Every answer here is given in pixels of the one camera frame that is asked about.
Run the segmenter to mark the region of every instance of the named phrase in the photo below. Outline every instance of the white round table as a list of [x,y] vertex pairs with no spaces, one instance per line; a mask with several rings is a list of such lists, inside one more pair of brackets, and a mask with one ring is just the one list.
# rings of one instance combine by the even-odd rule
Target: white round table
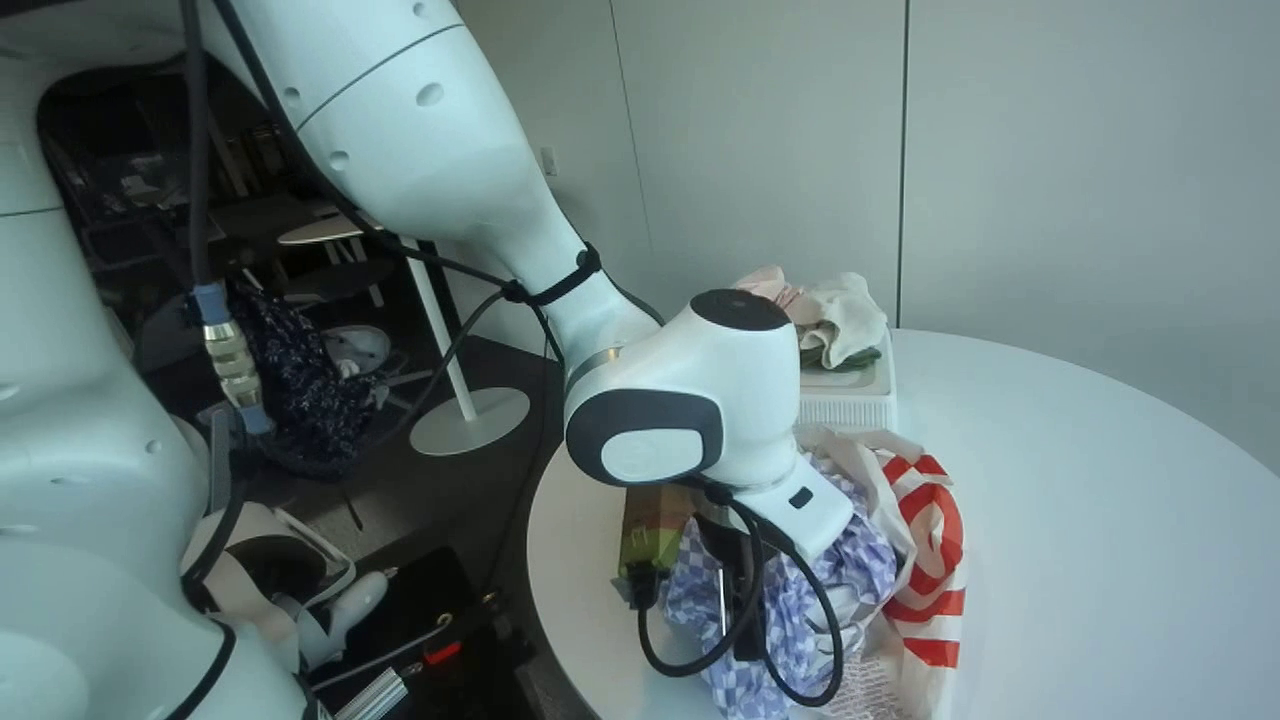
[[[1038,352],[895,333],[901,432],[970,526],[955,720],[1280,715],[1280,480],[1214,426]],[[715,715],[658,675],[614,592],[623,492],[550,462],[528,517],[543,635],[603,720]]]

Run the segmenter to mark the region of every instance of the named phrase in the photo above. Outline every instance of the red and white striped bag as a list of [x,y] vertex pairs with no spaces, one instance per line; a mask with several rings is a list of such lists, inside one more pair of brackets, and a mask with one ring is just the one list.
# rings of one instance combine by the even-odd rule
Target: red and white striped bag
[[960,666],[964,517],[952,476],[903,434],[827,434],[817,443],[871,492],[871,521],[903,555],[901,589],[869,623],[839,696],[817,715],[942,720]]

